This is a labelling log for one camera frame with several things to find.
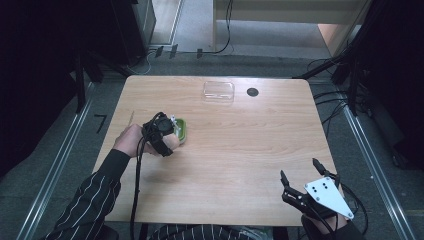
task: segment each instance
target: robotic hand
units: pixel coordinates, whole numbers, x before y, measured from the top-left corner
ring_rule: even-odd
[[[321,221],[329,232],[333,233],[325,219],[334,217],[337,213],[350,220],[354,216],[338,190],[340,176],[330,173],[317,159],[314,158],[312,161],[317,171],[324,177],[305,184],[307,193],[304,194],[290,187],[286,175],[281,171],[281,183],[284,186],[282,198],[284,202],[297,208],[307,217]],[[320,239],[320,234],[314,229],[314,225],[304,217],[302,217],[302,225],[309,239]]]

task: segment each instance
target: human hand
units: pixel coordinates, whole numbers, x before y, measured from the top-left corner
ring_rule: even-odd
[[[113,149],[119,150],[131,158],[137,157],[137,144],[141,143],[140,139],[142,136],[141,127],[137,124],[132,124],[131,126],[125,128],[119,137],[116,138]],[[180,141],[175,134],[164,136],[163,142],[172,150],[176,149],[180,145]],[[144,146],[144,152],[153,154],[155,156],[159,155],[149,143],[146,143]]]

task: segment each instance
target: wire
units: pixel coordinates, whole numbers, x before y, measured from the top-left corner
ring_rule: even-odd
[[[306,66],[306,72],[309,72],[309,67],[312,65],[312,63],[314,63],[314,62],[318,62],[318,61],[324,61],[324,62],[323,62],[323,64],[324,64],[324,63],[326,63],[327,61],[330,61],[331,63],[333,63],[333,65],[334,65],[334,66],[349,65],[349,63],[335,63],[335,62],[333,61],[333,58],[320,58],[320,59],[315,59],[315,60],[311,61],[310,63],[308,63],[308,65]],[[325,69],[325,71],[327,71],[327,72],[328,72],[329,74],[331,74],[331,75],[333,75],[333,74],[334,74],[334,73],[330,72],[330,71],[328,70],[328,68],[326,68],[326,69]]]
[[[149,49],[149,50],[147,50],[147,54],[150,54],[150,53],[152,53],[152,51],[153,52],[156,52],[157,51],[157,49]],[[136,63],[134,63],[133,65],[131,65],[131,66],[129,66],[130,68],[133,68],[133,67],[135,67],[135,66],[137,66],[139,63],[140,63],[140,61],[141,61],[141,59],[143,59],[144,58],[144,56],[142,56],[142,57],[138,57],[137,58],[137,62]]]
[[[314,99],[318,99],[320,97],[323,97],[325,95],[334,94],[334,93],[347,93],[347,91],[332,91],[332,92],[324,92],[314,95]]]
[[[333,99],[328,99],[328,100],[324,100],[322,102],[317,102],[315,105],[321,105],[323,103],[329,103],[329,102],[334,102],[334,101],[345,101],[347,100],[347,98],[333,98]]]
[[[345,184],[343,184],[343,183],[340,183],[341,185],[342,185],[342,189],[343,189],[343,191],[345,191],[346,193],[348,193],[350,196],[352,196],[354,199],[355,199],[355,201],[358,203],[358,205],[361,207],[361,209],[362,209],[362,212],[364,213],[364,219],[365,219],[365,226],[364,226],[364,229],[362,230],[362,235],[365,235],[365,233],[367,232],[367,230],[368,230],[368,214],[367,214],[367,211],[366,211],[366,209],[365,209],[365,206],[364,206],[364,204],[361,202],[361,200],[359,200],[359,198],[355,195],[355,193],[353,193],[353,191],[348,187],[348,186],[346,186]]]
[[[139,72],[136,72],[136,71],[134,71],[134,70],[132,70],[128,65],[127,65],[127,69],[128,70],[130,70],[132,73],[134,73],[134,74],[136,74],[136,75],[146,75],[147,73],[149,73],[150,72],[150,70],[152,69],[152,64],[150,63],[150,61],[149,61],[149,57],[150,57],[150,55],[152,55],[153,53],[155,53],[156,52],[156,50],[155,51],[153,51],[153,52],[151,52],[151,53],[149,53],[148,55],[147,55],[147,57],[146,57],[146,61],[147,61],[147,64],[149,65],[149,68],[147,69],[147,71],[145,71],[144,73],[139,73]]]
[[[315,214],[315,216],[318,218],[318,220],[322,224],[324,224],[325,228],[327,228],[328,232],[331,235],[331,238],[333,240],[336,240],[336,235],[334,234],[334,231],[333,231],[333,229],[331,229],[330,225],[328,225],[328,223],[319,215],[319,213],[313,207],[311,207],[311,206],[308,206],[308,207],[312,210],[312,212]]]
[[[329,135],[329,132],[330,132],[330,123],[331,123],[331,119],[333,119],[335,116],[337,116],[340,112],[341,112],[341,110],[344,108],[344,107],[346,107],[347,106],[347,103],[345,103],[345,102],[340,102],[339,104],[337,104],[337,106],[334,108],[334,110],[333,110],[333,112],[331,113],[331,115],[327,118],[327,119],[325,119],[324,121],[322,121],[322,124],[324,124],[325,122],[327,122],[328,121],[328,124],[327,124],[327,129],[326,129],[326,131],[325,131],[325,138],[327,138],[328,139],[328,135]]]
[[[234,0],[229,0],[228,1],[228,5],[227,5],[227,11],[226,11],[226,15],[225,15],[225,22],[226,22],[226,26],[227,26],[227,32],[228,32],[228,39],[227,39],[227,43],[225,44],[225,46],[221,49],[221,50],[219,50],[219,51],[215,51],[215,52],[212,52],[212,51],[209,51],[209,52],[202,52],[202,54],[212,54],[212,55],[216,55],[216,56],[226,56],[226,55],[230,55],[230,54],[232,54],[233,52],[234,52],[234,46],[232,45],[232,44],[230,44],[230,41],[231,41],[231,31],[230,31],[230,23],[231,23],[231,15],[232,15],[232,12],[233,12],[233,2],[234,2]],[[231,46],[231,48],[232,48],[232,51],[231,51],[231,53],[230,54],[225,54],[225,55],[220,55],[219,53],[222,53],[223,51],[225,51],[225,49],[227,49],[227,47],[228,47],[228,45],[230,45]],[[183,52],[179,52],[179,51],[177,51],[176,53],[182,53],[182,54],[197,54],[198,52],[185,52],[185,51],[183,51]]]
[[[336,228],[334,228],[334,235],[337,236],[337,229],[339,228],[339,214],[336,213]]]
[[[160,115],[163,114],[162,112],[156,113],[156,115],[152,118],[149,125],[147,126],[147,134],[151,132],[152,125],[154,120]],[[130,222],[130,236],[131,239],[134,240],[134,221],[135,221],[135,213],[137,211],[137,203],[138,203],[138,194],[140,193],[140,168],[141,168],[141,159],[143,157],[144,152],[144,146],[146,145],[146,142],[150,138],[149,135],[143,136],[140,138],[140,141],[137,144],[137,165],[136,165],[136,172],[135,172],[135,188],[134,188],[134,200],[133,200],[133,207],[131,210],[131,222]]]

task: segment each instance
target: cuff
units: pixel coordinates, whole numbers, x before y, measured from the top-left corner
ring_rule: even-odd
[[[127,168],[130,159],[131,157],[127,154],[119,150],[112,149],[106,156],[97,173],[110,177],[112,180],[119,181]]]
[[[345,239],[345,240],[357,240],[357,239],[365,239],[362,236],[362,233],[356,228],[355,224],[352,221],[348,221],[347,224],[336,231],[337,239]],[[333,239],[331,234],[324,235],[324,239]]]

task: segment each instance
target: robotic arm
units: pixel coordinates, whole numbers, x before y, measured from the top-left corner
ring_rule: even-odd
[[[324,177],[305,184],[306,194],[290,187],[286,175],[280,172],[284,186],[283,201],[317,220],[333,217],[337,213],[352,220],[353,213],[338,190],[340,176],[330,173],[317,159],[313,159],[313,165]]]

